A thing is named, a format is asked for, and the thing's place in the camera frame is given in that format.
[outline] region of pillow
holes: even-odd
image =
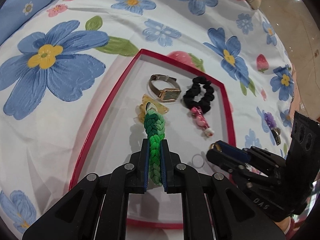
[[[0,45],[51,0],[6,0],[0,9]]]

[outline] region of pink charm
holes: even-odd
[[[48,16],[49,17],[54,17],[57,16],[59,13],[64,12],[68,9],[68,6],[65,4],[58,4],[55,7],[47,10],[47,12],[49,13]]]
[[[196,118],[196,124],[201,127],[201,129],[204,131],[205,135],[208,137],[211,137],[214,135],[214,131],[210,128],[208,125],[206,119],[203,116],[203,113],[199,107],[193,107],[191,108],[192,115]]]

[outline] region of green braided bracelet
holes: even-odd
[[[160,141],[164,138],[165,119],[155,109],[147,111],[144,118],[144,128],[150,141],[149,177],[154,184],[161,186],[160,171]]]

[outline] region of floral bedsheet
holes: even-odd
[[[0,216],[19,239],[66,193],[108,68],[141,48],[223,82],[237,147],[286,157],[291,63],[261,11],[244,0],[53,0],[0,46]]]

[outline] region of floor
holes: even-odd
[[[262,0],[261,8],[297,71],[305,112],[320,117],[320,31],[301,0]]]

